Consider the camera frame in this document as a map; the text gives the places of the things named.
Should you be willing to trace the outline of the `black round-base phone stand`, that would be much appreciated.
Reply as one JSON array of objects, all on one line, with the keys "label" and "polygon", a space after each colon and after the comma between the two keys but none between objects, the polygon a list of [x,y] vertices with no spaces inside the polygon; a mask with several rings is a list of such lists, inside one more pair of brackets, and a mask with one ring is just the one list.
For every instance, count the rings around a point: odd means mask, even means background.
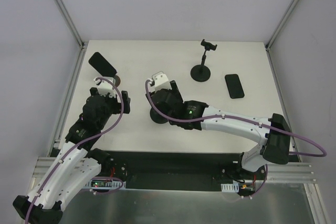
[{"label": "black round-base phone stand", "polygon": [[217,49],[217,45],[205,41],[205,39],[201,41],[201,46],[204,47],[201,63],[199,65],[195,65],[190,72],[191,78],[197,82],[205,82],[211,77],[211,71],[209,67],[205,65],[205,61],[207,58],[206,53],[208,51],[215,51]]}]

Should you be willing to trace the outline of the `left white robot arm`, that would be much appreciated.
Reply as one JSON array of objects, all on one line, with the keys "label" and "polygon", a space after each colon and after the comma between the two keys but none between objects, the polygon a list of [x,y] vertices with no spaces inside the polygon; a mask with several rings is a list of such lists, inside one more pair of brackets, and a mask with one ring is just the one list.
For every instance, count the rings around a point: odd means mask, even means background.
[{"label": "left white robot arm", "polygon": [[126,91],[91,88],[90,96],[70,127],[65,143],[40,182],[26,195],[19,195],[13,207],[25,223],[59,223],[66,206],[94,177],[110,180],[111,156],[93,145],[113,114],[130,113]]}]

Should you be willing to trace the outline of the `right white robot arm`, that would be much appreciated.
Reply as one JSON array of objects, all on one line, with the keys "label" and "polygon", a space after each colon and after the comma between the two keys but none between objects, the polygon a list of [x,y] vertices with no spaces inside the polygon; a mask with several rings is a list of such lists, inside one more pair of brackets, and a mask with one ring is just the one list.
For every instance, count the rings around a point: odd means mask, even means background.
[{"label": "right white robot arm", "polygon": [[260,167],[289,162],[289,126],[283,115],[270,118],[248,117],[222,111],[204,102],[184,101],[174,81],[157,86],[153,80],[145,83],[146,97],[159,117],[185,130],[207,130],[240,136],[256,143],[243,152],[236,173],[250,178]]}]

